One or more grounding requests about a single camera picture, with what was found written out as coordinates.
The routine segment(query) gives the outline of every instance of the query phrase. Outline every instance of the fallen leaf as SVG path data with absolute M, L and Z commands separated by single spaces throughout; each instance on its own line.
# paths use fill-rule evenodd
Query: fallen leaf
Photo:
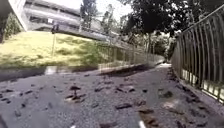
M 119 104 L 119 105 L 116 105 L 115 106 L 115 108 L 117 110 L 119 110 L 119 109 L 125 109 L 125 108 L 131 108 L 131 107 L 132 107 L 132 105 L 129 104 L 129 103 L 123 103 L 123 104 Z
M 113 128 L 117 126 L 117 122 L 100 124 L 100 128 Z

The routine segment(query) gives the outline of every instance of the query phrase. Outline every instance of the railing post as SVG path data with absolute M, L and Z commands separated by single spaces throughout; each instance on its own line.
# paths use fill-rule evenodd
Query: railing post
M 201 89 L 202 88 L 202 76 L 201 76 L 201 72 L 202 72 L 202 67 L 201 67 L 201 65 L 202 65 L 202 55 L 201 55 L 201 51 L 203 50 L 203 47 L 201 47 L 202 46 L 202 41 L 199 39 L 199 33 L 198 33 L 198 27 L 196 27 L 196 31 L 195 31 L 195 33 L 196 33 L 196 38 L 197 38 L 197 45 L 196 45 L 196 47 L 197 47 L 197 51 L 198 51 L 198 54 L 199 54 L 199 63 L 197 63 L 197 67 L 198 67 L 198 72 L 197 72 L 197 84 L 195 85 L 196 86 L 196 88 L 198 88 L 198 89 Z
M 208 39 L 208 33 L 207 33 L 207 27 L 205 26 L 205 37 L 206 37 L 206 47 L 207 47 L 207 53 L 208 53 L 208 73 L 206 73 L 206 74 L 208 74 L 207 75 L 207 79 L 210 81 L 211 80 L 211 65 L 210 65 L 210 63 L 211 63 L 211 59 L 210 59 L 210 46 L 209 46 L 209 39 Z
M 208 24 L 209 24 L 209 32 L 210 32 L 210 35 L 211 35 L 211 40 L 212 40 L 212 42 L 210 42 L 210 43 L 212 43 L 212 52 L 213 52 L 213 81 L 215 81 L 216 80 L 216 66 L 217 66 L 217 64 L 216 64 L 216 52 L 215 52 L 215 40 L 214 40 L 214 33 L 213 33 L 213 31 L 212 31 L 212 26 L 211 26 L 211 21 L 208 21 Z

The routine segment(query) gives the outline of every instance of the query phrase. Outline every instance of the building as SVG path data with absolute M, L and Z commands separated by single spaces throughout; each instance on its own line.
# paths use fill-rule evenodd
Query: building
M 78 30 L 81 24 L 79 10 L 71 9 L 44 0 L 26 0 L 24 13 L 30 22 L 29 29 L 36 30 L 51 26 L 56 21 L 60 26 Z M 91 32 L 102 32 L 99 21 L 91 23 Z
M 82 20 L 79 10 L 45 0 L 0 0 L 0 2 L 0 12 L 3 12 L 0 13 L 0 17 L 13 11 L 25 30 L 49 31 L 53 27 L 53 22 L 57 22 L 61 33 L 98 40 L 108 38 L 103 32 L 100 21 L 96 19 L 92 21 L 90 29 L 82 28 L 82 31 L 79 31 Z

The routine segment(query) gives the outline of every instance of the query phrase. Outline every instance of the chain-link fence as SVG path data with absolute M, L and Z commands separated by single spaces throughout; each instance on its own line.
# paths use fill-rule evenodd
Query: chain-link fence
M 172 65 L 179 77 L 224 101 L 224 5 L 184 31 Z

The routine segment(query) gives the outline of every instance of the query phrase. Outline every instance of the grassy slope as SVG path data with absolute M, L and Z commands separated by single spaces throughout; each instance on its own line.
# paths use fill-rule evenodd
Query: grassy slope
M 49 32 L 22 32 L 0 44 L 0 68 L 96 65 L 102 57 L 93 40 Z

